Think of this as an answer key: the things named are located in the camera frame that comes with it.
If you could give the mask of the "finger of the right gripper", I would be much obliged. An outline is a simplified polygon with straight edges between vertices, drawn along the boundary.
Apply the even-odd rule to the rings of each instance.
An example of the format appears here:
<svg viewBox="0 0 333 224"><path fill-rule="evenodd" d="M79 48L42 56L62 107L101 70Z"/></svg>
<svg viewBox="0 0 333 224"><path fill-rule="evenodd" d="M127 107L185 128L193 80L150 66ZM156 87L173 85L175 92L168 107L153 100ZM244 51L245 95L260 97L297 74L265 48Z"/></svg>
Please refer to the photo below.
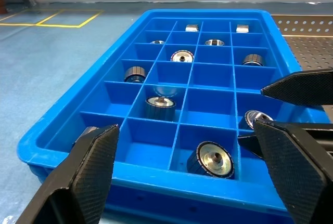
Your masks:
<svg viewBox="0 0 333 224"><path fill-rule="evenodd" d="M261 95L297 106L333 105L333 69L291 73L263 87Z"/></svg>
<svg viewBox="0 0 333 224"><path fill-rule="evenodd" d="M247 134L247 135L239 135L237 137L238 144L246 149L247 151L251 152L255 156L260 159L264 159L264 155L259 143L259 140L256 134Z"/></svg>

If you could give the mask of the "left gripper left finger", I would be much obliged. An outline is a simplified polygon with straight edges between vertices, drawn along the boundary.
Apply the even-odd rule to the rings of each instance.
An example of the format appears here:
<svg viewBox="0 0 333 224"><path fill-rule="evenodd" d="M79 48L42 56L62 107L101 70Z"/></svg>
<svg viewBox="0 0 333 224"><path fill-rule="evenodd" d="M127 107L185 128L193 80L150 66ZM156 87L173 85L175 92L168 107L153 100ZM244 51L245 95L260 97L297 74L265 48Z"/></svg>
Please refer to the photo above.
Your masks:
<svg viewBox="0 0 333 224"><path fill-rule="evenodd" d="M98 224L111 186L119 132L114 124L81 136L16 224Z"/></svg>

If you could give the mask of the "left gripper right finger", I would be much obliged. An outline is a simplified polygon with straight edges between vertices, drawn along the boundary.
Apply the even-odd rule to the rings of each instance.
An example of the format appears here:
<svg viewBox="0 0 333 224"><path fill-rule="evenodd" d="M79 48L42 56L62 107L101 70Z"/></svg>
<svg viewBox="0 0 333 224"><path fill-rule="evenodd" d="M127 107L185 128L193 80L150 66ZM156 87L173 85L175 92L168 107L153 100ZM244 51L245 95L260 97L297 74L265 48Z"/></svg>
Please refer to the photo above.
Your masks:
<svg viewBox="0 0 333 224"><path fill-rule="evenodd" d="M333 156L309 130L333 137L333 124L254 122L269 175L294 224L333 224Z"/></svg>

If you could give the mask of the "blue compartment tray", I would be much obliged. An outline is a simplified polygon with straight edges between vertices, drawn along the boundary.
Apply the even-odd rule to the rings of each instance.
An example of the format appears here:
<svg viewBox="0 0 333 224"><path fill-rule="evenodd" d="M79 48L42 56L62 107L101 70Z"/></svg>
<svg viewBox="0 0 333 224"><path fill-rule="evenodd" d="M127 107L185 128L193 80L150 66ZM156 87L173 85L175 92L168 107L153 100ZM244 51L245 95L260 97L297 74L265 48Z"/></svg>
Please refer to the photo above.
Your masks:
<svg viewBox="0 0 333 224"><path fill-rule="evenodd" d="M198 24L198 32L186 32ZM237 33L247 24L249 33ZM224 46L207 46L220 39ZM165 44L150 44L155 40ZM172 62L178 50L193 62ZM258 54L264 66L242 65ZM145 69L127 83L127 69ZM144 13L37 121L18 143L18 157L39 180L70 153L90 127L117 124L120 138L107 210L184 224L293 224L263 160L241 148L238 124L249 110L282 122L328 122L317 109L264 97L260 89L300 70L270 14L262 10L150 10ZM145 117L146 98L175 101L173 121ZM192 174L187 160L204 142L232 156L230 178Z"/></svg>

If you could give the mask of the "perforated metal tray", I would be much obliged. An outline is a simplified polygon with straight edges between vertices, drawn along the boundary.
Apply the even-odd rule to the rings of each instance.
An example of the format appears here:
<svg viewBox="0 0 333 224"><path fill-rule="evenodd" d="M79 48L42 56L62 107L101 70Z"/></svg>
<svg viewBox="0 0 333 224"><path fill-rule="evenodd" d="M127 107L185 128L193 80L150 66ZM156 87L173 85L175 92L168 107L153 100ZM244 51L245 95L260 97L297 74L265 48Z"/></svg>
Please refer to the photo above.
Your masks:
<svg viewBox="0 0 333 224"><path fill-rule="evenodd" d="M303 70L333 69L333 15L272 15Z"/></svg>

